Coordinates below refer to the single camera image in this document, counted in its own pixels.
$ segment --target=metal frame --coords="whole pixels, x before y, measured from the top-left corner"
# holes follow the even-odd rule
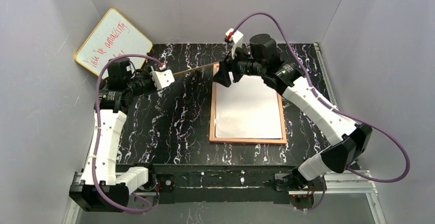
[[[324,66],[322,54],[318,43],[314,43],[315,51],[319,59],[319,64],[323,73],[324,81],[326,83],[326,88],[330,97],[331,103],[337,105],[337,100],[335,99],[332,86],[329,81],[329,77]],[[370,176],[369,171],[359,171]],[[347,193],[365,193],[367,197],[368,204],[370,206],[374,222],[376,224],[386,223],[384,214],[381,209],[381,205],[378,200],[378,191],[373,181],[361,178],[349,171],[345,171],[342,174],[331,173],[325,175],[325,183],[327,186],[326,194],[347,194]],[[289,191],[290,195],[300,194],[300,191]],[[322,191],[316,191],[315,194],[321,194]],[[69,199],[68,209],[65,215],[64,224],[75,224],[80,208],[79,206]]]

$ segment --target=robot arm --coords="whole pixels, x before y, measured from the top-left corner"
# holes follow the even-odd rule
[[[128,195],[148,181],[148,169],[132,167],[121,176],[116,177],[116,156],[121,131],[127,118],[128,108],[135,96],[157,92],[174,82],[171,70],[163,65],[158,70],[152,67],[150,71],[144,69],[131,72],[130,60],[124,58],[113,63],[108,68],[109,76],[106,85],[99,90],[101,109],[101,137],[96,155],[96,177],[103,186],[113,188],[127,188]],[[87,163],[81,176],[81,184],[93,186],[92,159],[97,135],[97,118],[95,117],[94,135],[88,153]]]
[[[226,41],[232,45],[231,52],[220,61],[219,71],[213,81],[229,87],[229,72],[232,72],[235,83],[243,75],[261,76],[267,86],[301,109],[320,128],[330,143],[328,148],[296,167],[289,183],[301,189],[318,176],[332,171],[342,173],[364,152],[372,128],[366,124],[357,124],[324,106],[318,99],[333,107],[317,90],[318,97],[315,97],[304,73],[294,63],[296,59],[293,62],[280,59],[276,41],[268,34],[253,36],[250,39],[251,54],[248,54],[241,48],[242,33],[232,32],[233,29],[230,29],[226,34]]]

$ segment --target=wooden board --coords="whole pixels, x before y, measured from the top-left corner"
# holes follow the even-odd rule
[[[110,59],[125,54],[146,55],[152,42],[116,9],[111,8],[74,55],[77,63],[99,75]],[[141,68],[145,59],[130,59],[136,68]]]
[[[216,73],[219,65],[215,64],[213,66],[213,74]],[[285,132],[285,121],[284,121],[284,110],[281,96],[277,94],[278,107],[280,111],[281,119],[281,134],[282,138],[279,139],[264,139],[264,138],[218,138],[215,135],[215,119],[216,119],[216,99],[217,99],[217,88],[219,85],[213,82],[212,94],[211,94],[211,112],[210,112],[210,142],[226,142],[226,143],[243,143],[243,144],[275,144],[275,145],[285,145],[287,144],[287,136]]]

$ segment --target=wooden stick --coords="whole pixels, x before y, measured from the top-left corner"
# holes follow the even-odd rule
[[[196,70],[200,70],[200,69],[203,69],[203,68],[206,68],[206,67],[211,67],[211,66],[213,66],[213,65],[215,65],[215,64],[218,64],[219,62],[214,62],[214,63],[210,63],[210,64],[206,64],[206,65],[202,65],[202,66],[199,66],[199,67],[196,67],[196,68],[193,68],[193,69],[187,69],[187,70],[183,70],[183,71],[181,71],[181,72],[178,72],[178,73],[175,73],[175,74],[172,74],[174,77],[180,77],[180,76],[182,76],[183,74],[187,74],[187,73],[190,73],[190,72],[194,72],[194,71],[196,71]]]

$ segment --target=white paper sheet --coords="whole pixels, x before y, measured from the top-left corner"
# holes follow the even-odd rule
[[[217,84],[215,135],[218,138],[282,138],[276,91],[259,76],[243,76],[229,88]]]

